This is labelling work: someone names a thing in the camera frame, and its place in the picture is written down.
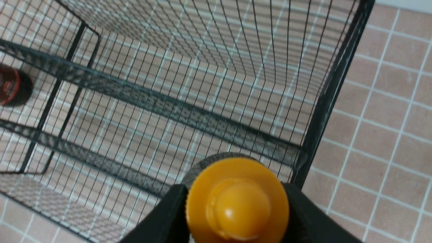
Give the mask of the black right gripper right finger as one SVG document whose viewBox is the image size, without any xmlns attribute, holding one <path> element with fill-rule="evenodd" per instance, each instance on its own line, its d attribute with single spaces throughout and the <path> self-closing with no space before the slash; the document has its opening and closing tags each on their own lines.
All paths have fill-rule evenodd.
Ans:
<svg viewBox="0 0 432 243">
<path fill-rule="evenodd" d="M 294 184 L 282 183 L 290 205 L 283 243 L 361 243 L 316 206 Z"/>
</svg>

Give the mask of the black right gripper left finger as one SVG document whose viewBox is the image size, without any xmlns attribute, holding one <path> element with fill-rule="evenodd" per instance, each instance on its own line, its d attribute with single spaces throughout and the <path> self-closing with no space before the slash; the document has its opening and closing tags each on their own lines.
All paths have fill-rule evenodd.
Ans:
<svg viewBox="0 0 432 243">
<path fill-rule="evenodd" d="M 183 184 L 172 186 L 160 203 L 120 242 L 188 243 L 187 195 L 188 189 Z"/>
</svg>

